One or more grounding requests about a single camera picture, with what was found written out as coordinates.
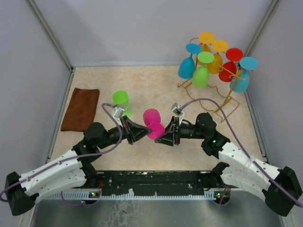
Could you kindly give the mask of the pink wine glass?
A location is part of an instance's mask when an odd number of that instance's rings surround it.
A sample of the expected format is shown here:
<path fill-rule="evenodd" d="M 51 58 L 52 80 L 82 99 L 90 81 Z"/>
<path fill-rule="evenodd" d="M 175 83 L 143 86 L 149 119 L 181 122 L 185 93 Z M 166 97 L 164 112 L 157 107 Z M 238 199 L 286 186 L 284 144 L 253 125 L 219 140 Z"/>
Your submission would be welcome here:
<path fill-rule="evenodd" d="M 158 110 L 153 108 L 147 109 L 143 113 L 143 121 L 147 128 L 151 129 L 151 133 L 147 135 L 150 139 L 155 140 L 164 134 L 165 128 L 161 124 L 161 117 Z"/>

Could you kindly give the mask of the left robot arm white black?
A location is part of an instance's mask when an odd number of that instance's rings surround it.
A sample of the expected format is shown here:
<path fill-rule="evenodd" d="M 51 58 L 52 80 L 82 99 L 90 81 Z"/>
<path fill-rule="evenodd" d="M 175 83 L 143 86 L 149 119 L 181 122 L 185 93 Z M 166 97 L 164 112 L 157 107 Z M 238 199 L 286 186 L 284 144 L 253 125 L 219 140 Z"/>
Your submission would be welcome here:
<path fill-rule="evenodd" d="M 84 131 L 84 138 L 59 158 L 27 173 L 8 174 L 1 195 L 6 196 L 3 202 L 8 203 L 11 214 L 24 214 L 54 193 L 96 186 L 98 175 L 91 163 L 106 153 L 105 148 L 110 152 L 122 140 L 132 145 L 151 133 L 151 129 L 126 116 L 121 121 L 122 125 L 108 131 L 94 122 Z"/>

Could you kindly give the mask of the green wine glass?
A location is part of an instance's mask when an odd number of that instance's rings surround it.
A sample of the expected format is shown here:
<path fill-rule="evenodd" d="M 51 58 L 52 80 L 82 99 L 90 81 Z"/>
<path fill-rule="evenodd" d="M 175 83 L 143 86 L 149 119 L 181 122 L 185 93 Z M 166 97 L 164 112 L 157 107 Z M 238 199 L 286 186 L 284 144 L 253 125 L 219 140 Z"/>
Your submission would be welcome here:
<path fill-rule="evenodd" d="M 202 64 L 194 71 L 192 84 L 197 88 L 205 88 L 209 80 L 209 71 L 206 64 L 214 61 L 214 55 L 211 52 L 200 52 L 197 55 L 197 60 Z"/>
<path fill-rule="evenodd" d="M 129 107 L 129 96 L 124 90 L 118 90 L 112 95 L 112 100 L 115 105 L 122 105 L 125 109 L 123 116 L 130 117 L 132 110 Z"/>

